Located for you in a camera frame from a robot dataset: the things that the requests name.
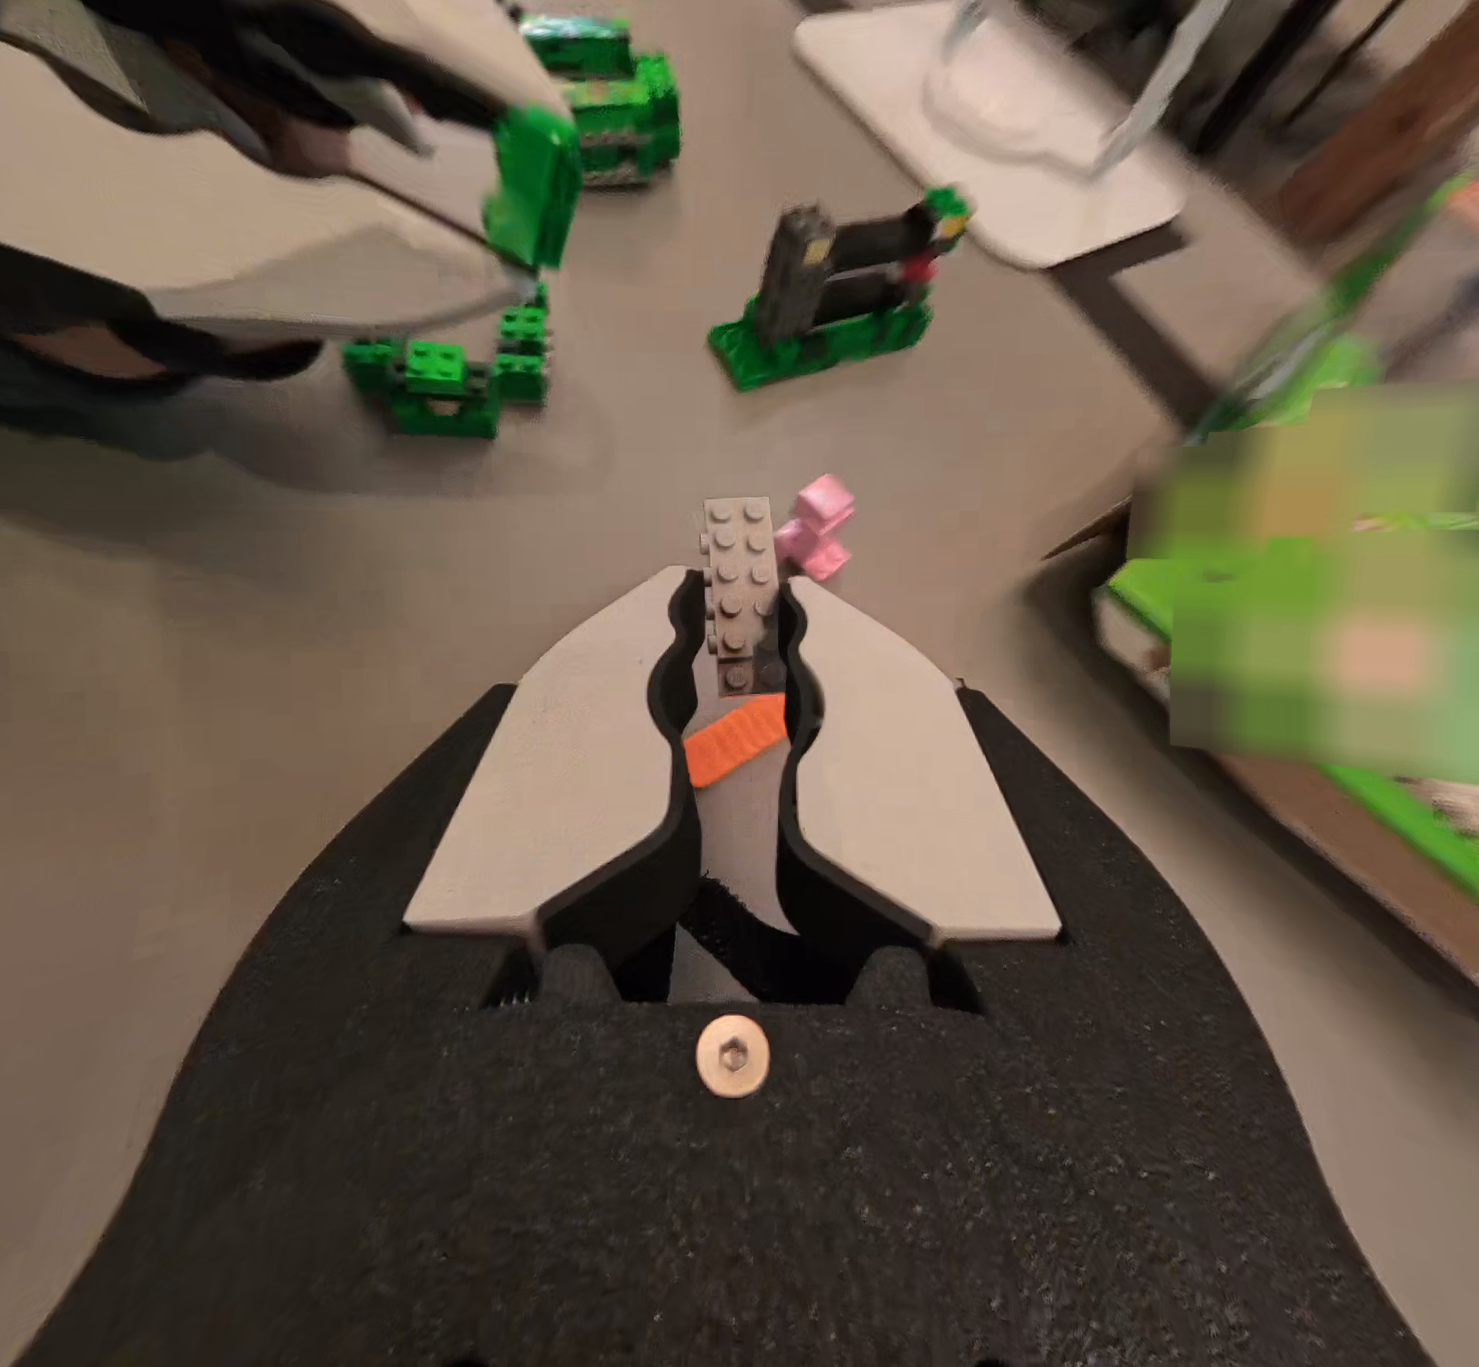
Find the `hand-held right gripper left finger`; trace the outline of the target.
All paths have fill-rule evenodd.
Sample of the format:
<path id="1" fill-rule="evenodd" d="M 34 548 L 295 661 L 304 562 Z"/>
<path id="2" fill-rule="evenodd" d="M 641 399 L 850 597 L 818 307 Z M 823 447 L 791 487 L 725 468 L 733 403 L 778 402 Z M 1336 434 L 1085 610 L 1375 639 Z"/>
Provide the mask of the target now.
<path id="1" fill-rule="evenodd" d="M 697 891 L 683 732 L 706 586 L 670 565 L 579 624 L 514 687 L 404 914 L 428 936 L 633 957 Z"/>

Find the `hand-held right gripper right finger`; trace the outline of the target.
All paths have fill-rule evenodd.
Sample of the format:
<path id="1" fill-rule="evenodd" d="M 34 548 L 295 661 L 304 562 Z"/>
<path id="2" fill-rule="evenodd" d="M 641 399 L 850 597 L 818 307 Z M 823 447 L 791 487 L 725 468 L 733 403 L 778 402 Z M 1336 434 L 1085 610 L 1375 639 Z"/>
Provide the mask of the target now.
<path id="1" fill-rule="evenodd" d="M 784 588 L 779 630 L 790 925 L 823 950 L 1055 940 L 1062 917 L 954 681 L 807 579 Z"/>

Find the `grey toy brick assembly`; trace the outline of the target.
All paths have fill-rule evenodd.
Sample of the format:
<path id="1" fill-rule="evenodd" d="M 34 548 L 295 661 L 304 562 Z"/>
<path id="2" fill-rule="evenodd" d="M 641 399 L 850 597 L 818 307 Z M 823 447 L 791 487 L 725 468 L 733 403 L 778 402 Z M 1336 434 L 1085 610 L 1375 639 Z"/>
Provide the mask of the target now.
<path id="1" fill-rule="evenodd" d="M 774 616 L 781 569 L 768 498 L 706 500 L 700 554 L 717 693 L 740 698 L 782 692 L 785 664 Z"/>

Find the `green toy brick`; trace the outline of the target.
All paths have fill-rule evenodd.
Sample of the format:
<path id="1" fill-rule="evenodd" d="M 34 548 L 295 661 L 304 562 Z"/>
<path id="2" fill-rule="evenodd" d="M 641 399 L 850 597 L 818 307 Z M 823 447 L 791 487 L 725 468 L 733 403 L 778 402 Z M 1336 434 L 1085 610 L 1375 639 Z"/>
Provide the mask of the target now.
<path id="1" fill-rule="evenodd" d="M 584 171 L 577 129 L 543 107 L 509 109 L 494 127 L 498 189 L 484 199 L 484 237 L 529 270 L 562 267 Z"/>

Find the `orange brick separator tool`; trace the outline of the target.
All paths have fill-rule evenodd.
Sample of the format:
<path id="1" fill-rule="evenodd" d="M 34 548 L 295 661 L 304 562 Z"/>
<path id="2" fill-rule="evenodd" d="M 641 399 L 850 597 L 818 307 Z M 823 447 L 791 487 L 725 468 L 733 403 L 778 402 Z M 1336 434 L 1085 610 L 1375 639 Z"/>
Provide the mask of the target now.
<path id="1" fill-rule="evenodd" d="M 684 737 L 691 785 L 695 790 L 717 785 L 787 740 L 785 695 L 746 697 L 711 725 Z"/>

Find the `pink toy brick pig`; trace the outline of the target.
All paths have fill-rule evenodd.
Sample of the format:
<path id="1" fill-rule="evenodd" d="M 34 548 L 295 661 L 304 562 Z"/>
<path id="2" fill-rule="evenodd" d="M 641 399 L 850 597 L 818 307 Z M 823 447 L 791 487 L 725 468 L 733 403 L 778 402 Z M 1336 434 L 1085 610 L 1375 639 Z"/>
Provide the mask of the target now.
<path id="1" fill-rule="evenodd" d="M 798 492 L 788 518 L 774 529 L 778 563 L 790 572 L 826 583 L 850 562 L 843 527 L 855 513 L 855 498 L 833 473 L 823 473 Z"/>

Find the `green cardboard box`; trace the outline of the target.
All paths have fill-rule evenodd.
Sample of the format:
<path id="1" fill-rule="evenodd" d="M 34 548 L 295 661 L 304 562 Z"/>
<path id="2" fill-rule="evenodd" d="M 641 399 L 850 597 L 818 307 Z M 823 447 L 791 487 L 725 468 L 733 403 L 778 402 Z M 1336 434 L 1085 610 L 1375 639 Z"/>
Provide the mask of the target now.
<path id="1" fill-rule="evenodd" d="M 1428 270 L 1445 278 L 1454 262 L 1476 256 L 1476 174 L 1459 174 L 1406 214 L 1389 233 L 1350 259 L 1301 309 L 1279 323 L 1234 375 L 1226 394 L 1192 428 L 1189 441 L 1257 425 L 1302 420 L 1324 392 L 1359 389 L 1397 379 L 1397 275 Z M 1130 648 L 1150 650 L 1150 664 L 1133 672 L 1162 703 L 1170 700 L 1173 621 L 1170 563 L 1124 563 L 1099 590 L 1097 630 L 1108 652 L 1134 664 Z M 1477 892 L 1476 787 L 1394 777 L 1364 768 L 1313 765 L 1364 815 L 1432 861 L 1470 900 Z"/>

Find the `small green brick build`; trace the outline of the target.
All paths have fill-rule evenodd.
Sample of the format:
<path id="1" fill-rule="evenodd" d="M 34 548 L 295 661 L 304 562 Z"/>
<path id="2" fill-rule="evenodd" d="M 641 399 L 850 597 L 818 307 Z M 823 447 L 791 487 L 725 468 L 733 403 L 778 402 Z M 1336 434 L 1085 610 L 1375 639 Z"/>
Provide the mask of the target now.
<path id="1" fill-rule="evenodd" d="M 494 441 L 503 411 L 540 410 L 549 389 L 551 329 L 546 281 L 497 316 L 490 358 L 470 358 L 453 341 L 348 341 L 343 371 L 397 433 Z"/>

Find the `large green brick block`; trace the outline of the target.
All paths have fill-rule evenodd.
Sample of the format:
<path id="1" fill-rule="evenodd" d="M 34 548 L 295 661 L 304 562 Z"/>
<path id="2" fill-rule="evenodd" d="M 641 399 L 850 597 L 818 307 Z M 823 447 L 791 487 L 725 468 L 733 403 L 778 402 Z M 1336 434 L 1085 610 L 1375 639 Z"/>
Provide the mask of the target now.
<path id="1" fill-rule="evenodd" d="M 680 98 L 663 53 L 638 50 L 619 17 L 534 14 L 520 28 L 571 112 L 588 188 L 646 188 L 670 172 Z"/>

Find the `black grey brick structure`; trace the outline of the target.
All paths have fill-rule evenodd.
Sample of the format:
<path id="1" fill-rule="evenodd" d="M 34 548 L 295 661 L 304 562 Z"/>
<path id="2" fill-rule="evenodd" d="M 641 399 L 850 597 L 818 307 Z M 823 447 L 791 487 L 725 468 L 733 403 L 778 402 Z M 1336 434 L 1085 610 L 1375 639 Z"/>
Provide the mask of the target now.
<path id="1" fill-rule="evenodd" d="M 956 186 L 906 209 L 836 222 L 819 203 L 778 219 L 757 292 L 708 346 L 737 392 L 913 347 L 928 332 L 937 268 L 968 230 Z"/>

